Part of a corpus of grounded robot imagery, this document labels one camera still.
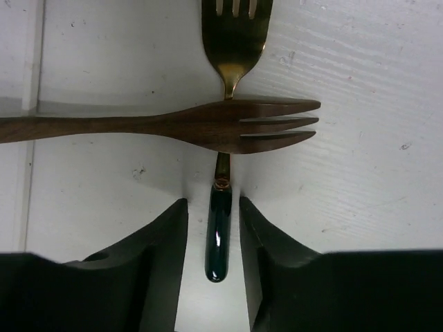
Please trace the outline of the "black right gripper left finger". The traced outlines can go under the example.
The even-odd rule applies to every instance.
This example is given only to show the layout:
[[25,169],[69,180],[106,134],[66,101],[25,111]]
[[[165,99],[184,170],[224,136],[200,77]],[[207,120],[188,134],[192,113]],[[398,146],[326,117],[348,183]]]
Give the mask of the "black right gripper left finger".
[[173,331],[188,237],[179,199],[82,261],[1,256],[2,331]]

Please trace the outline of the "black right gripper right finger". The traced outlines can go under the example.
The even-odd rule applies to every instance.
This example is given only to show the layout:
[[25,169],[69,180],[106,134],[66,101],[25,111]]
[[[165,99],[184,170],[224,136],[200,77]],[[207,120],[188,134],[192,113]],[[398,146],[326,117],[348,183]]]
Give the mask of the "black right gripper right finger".
[[239,228],[252,331],[441,331],[442,251],[319,253],[247,197]]

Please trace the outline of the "brown wooden fork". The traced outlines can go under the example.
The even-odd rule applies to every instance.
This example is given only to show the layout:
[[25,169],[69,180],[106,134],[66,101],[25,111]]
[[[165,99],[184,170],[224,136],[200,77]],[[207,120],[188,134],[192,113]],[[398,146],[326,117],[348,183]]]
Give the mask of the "brown wooden fork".
[[256,154],[297,144],[315,135],[304,126],[318,118],[316,100],[226,100],[155,116],[1,119],[1,142],[21,142],[92,133],[164,136],[227,154]]

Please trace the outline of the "gold fork green handle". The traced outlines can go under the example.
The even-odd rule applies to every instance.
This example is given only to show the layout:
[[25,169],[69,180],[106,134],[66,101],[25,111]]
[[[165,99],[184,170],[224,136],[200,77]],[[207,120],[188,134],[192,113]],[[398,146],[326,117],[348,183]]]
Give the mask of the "gold fork green handle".
[[[238,82],[257,64],[264,50],[272,1],[201,2],[201,34],[206,57],[224,83],[224,99],[231,100]],[[205,273],[222,282],[228,274],[230,216],[230,155],[219,153],[210,191]]]

